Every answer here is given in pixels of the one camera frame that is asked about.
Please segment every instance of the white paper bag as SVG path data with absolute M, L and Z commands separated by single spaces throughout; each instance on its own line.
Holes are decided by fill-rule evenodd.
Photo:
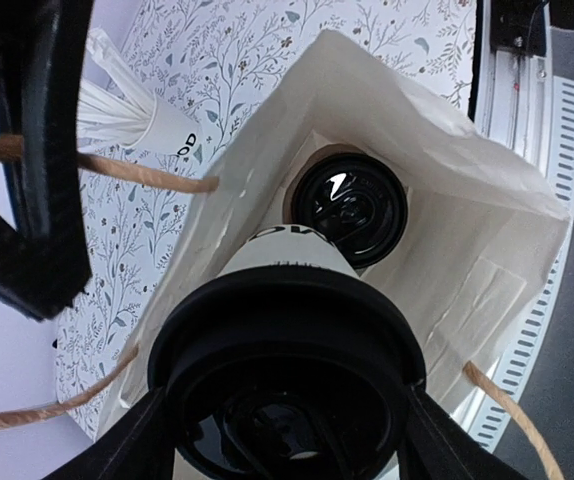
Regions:
M 428 392 L 442 407 L 453 411 L 471 392 L 465 362 L 486 371 L 501 355 L 545 284 L 569 215 L 534 167 L 478 136 L 446 100 L 325 31 L 208 173 L 220 176 L 220 187 L 190 206 L 126 347 L 141 342 L 141 353 L 113 387 L 101 432 L 116 421 L 119 402 L 133 405 L 146 392 L 149 348 L 171 310 L 274 220 L 268 205 L 284 193 L 290 167 L 337 142 L 380 159 L 408 189 L 401 242 L 362 280 L 407 317 L 425 355 Z

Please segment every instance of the black plastic lid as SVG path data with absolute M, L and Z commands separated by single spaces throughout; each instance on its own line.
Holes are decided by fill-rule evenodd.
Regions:
M 176 446 L 210 478 L 367 479 L 404 434 L 420 348 L 377 290 L 307 267 L 261 267 L 201 287 L 150 357 Z
M 349 264 L 385 258 L 407 225 L 407 198 L 386 165 L 361 153 L 331 155 L 305 173 L 294 191 L 292 221 L 329 238 Z

